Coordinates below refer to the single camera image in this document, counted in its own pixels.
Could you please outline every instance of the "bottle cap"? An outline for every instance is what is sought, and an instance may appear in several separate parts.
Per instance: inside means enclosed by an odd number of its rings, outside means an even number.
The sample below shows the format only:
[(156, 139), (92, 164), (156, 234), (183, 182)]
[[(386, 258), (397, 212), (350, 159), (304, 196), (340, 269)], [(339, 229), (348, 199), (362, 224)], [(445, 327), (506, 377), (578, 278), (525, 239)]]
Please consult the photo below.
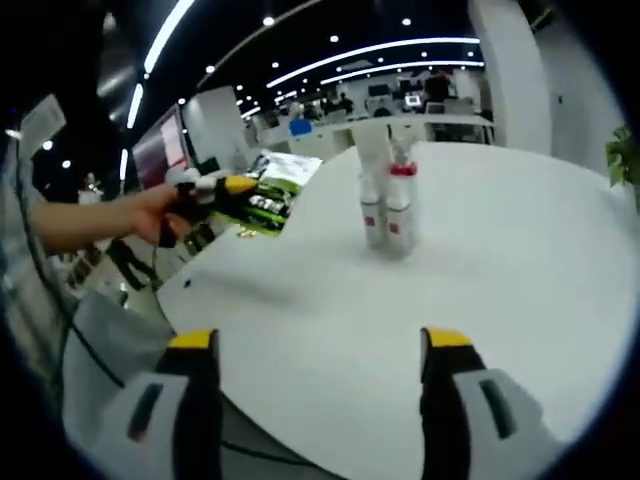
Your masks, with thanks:
[(389, 173), (394, 176), (412, 177), (418, 173), (418, 166), (415, 162), (411, 162), (407, 165), (392, 163), (389, 166)]

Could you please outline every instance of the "package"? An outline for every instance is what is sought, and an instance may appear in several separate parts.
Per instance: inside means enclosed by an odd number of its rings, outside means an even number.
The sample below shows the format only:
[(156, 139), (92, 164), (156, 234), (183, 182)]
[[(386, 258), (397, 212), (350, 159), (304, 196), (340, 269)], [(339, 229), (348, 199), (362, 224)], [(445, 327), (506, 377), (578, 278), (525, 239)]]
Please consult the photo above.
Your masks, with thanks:
[(298, 196), (322, 165), (319, 158), (263, 150), (245, 177), (257, 181), (247, 194), (216, 199), (216, 212), (248, 229), (278, 236)]

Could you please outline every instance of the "white table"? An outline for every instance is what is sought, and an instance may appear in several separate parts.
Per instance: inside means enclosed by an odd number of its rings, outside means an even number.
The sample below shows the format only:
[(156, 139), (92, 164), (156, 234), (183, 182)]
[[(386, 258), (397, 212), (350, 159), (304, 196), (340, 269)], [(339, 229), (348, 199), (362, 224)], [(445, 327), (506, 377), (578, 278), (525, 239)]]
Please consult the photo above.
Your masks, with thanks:
[[(336, 149), (340, 149), (344, 142), (336, 142), (334, 139), (335, 134), (339, 132), (349, 132), (355, 125), (362, 125), (365, 123), (380, 123), (385, 125), (391, 125), (394, 132), (401, 130), (405, 125), (412, 125), (419, 129), (422, 129), (425, 135), (427, 125), (443, 124), (443, 125), (473, 125), (482, 129), (482, 135), (484, 143), (493, 145), (495, 139), (492, 131), (493, 122), (490, 122), (486, 118), (477, 115), (451, 115), (451, 114), (403, 114), (393, 115), (391, 117), (379, 117), (379, 118), (367, 118), (363, 120), (354, 120), (351, 122), (334, 123), (330, 125), (314, 126), (313, 131), (307, 135), (300, 135), (297, 137), (291, 136), (289, 129), (285, 125), (280, 125), (276, 128), (266, 130), (261, 133), (262, 143), (268, 147), (274, 147), (281, 149), (286, 147), (288, 151), (295, 151), (295, 142), (304, 141), (306, 138), (313, 137), (314, 139), (322, 138), (326, 146), (318, 147), (318, 154), (320, 156), (323, 152), (333, 152)], [(424, 135), (419, 135), (418, 139), (423, 139)]]
[(410, 258), (366, 248), (351, 148), (279, 238), (230, 230), (159, 292), (178, 332), (220, 329), (222, 389), (242, 411), (352, 480), (420, 478), (421, 327), (469, 335), (561, 439), (586, 427), (632, 337), (637, 220), (605, 178), (483, 145), (415, 153)]

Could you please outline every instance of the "human hand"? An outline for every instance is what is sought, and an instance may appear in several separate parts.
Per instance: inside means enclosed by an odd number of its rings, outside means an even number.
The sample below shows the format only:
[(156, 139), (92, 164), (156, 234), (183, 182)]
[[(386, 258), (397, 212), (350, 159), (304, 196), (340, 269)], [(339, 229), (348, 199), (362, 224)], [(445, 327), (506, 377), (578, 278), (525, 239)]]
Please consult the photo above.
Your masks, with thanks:
[(182, 217), (167, 212), (178, 201), (178, 190), (171, 185), (158, 185), (149, 190), (119, 200), (120, 208), (128, 219), (131, 233), (147, 242), (158, 245), (163, 223), (178, 239), (191, 231), (191, 225)]

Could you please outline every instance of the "black cable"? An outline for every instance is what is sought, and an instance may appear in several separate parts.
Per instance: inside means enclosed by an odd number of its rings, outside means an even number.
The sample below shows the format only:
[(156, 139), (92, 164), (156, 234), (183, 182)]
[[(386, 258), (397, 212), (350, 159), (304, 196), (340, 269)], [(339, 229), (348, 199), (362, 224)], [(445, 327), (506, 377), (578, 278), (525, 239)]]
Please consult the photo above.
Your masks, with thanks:
[[(64, 321), (67, 323), (67, 326), (76, 334), (76, 336), (78, 337), (78, 341), (82, 344), (82, 346), (87, 351), (91, 359), (96, 363), (96, 365), (100, 368), (100, 370), (104, 372), (104, 374), (109, 378), (109, 380), (111, 380), (114, 383), (114, 385), (116, 385), (118, 388), (124, 388), (124, 382), (100, 358), (100, 356), (89, 344), (89, 342), (87, 341), (85, 336), (82, 334), (82, 332), (75, 325), (73, 321), (73, 315), (68, 311), (66, 302), (60, 295), (60, 292), (58, 291), (58, 289), (49, 283), (49, 279), (47, 278), (47, 275), (44, 272), (42, 262), (40, 262), (40, 254), (38, 253), (38, 249), (33, 243), (33, 231), (31, 230), (31, 225), (29, 224), (26, 202), (24, 200), (24, 193), (23, 193), (24, 190), (23, 190), (22, 177), (20, 172), (21, 163), (22, 163), (22, 159), (20, 158), (19, 150), (18, 150), (18, 147), (16, 146), (16, 196), (18, 197), (18, 204), (20, 205), (20, 213), (22, 215), (22, 224), (25, 230), (25, 235), (27, 237), (27, 245), (29, 247), (29, 252), (31, 253), (31, 256), (33, 257), (33, 263), (36, 267), (36, 271), (38, 272), (38, 276), (40, 277), (40, 281), (47, 289), (47, 292), (49, 293), (49, 295), (55, 301), (56, 306), (62, 313), (62, 317), (64, 318)], [(60, 376), (62, 371), (63, 358), (64, 358), (64, 355), (61, 354), (60, 363), (56, 371), (56, 377), (58, 380), (60, 380), (60, 382), (61, 382)]]
[[(155, 273), (156, 277), (158, 277), (158, 271), (156, 269), (157, 259), (158, 259), (158, 247), (156, 246), (154, 247), (153, 252), (151, 254), (151, 269)], [(158, 305), (158, 309), (161, 312), (163, 312), (162, 306), (160, 305), (160, 301), (158, 300), (158, 295), (155, 290), (153, 290), (153, 298), (155, 299), (156, 304)], [(259, 452), (257, 450), (252, 450), (250, 448), (242, 447), (240, 445), (236, 445), (235, 443), (231, 443), (226, 440), (222, 440), (220, 444), (227, 450), (231, 450), (233, 452), (240, 453), (241, 455), (246, 455), (252, 458), (258, 458), (260, 460), (265, 460), (268, 462), (282, 463), (285, 465), (294, 465), (294, 466), (300, 466), (300, 467), (313, 467), (318, 469), (320, 468), (314, 463), (311, 463), (306, 460), (291, 460), (291, 459), (280, 457), (277, 455), (271, 455), (270, 453)]]
[(236, 453), (240, 453), (242, 455), (246, 455), (247, 457), (259, 458), (260, 460), (266, 460), (269, 462), (275, 463), (283, 463), (285, 465), (295, 465), (299, 467), (313, 467), (318, 468), (317, 465), (308, 462), (306, 460), (290, 460), (288, 458), (279, 457), (277, 455), (271, 455), (270, 453), (257, 452), (255, 450), (251, 450), (249, 448), (241, 447), (234, 443), (227, 442), (226, 440), (222, 440), (221, 445), (227, 450), (231, 450)]

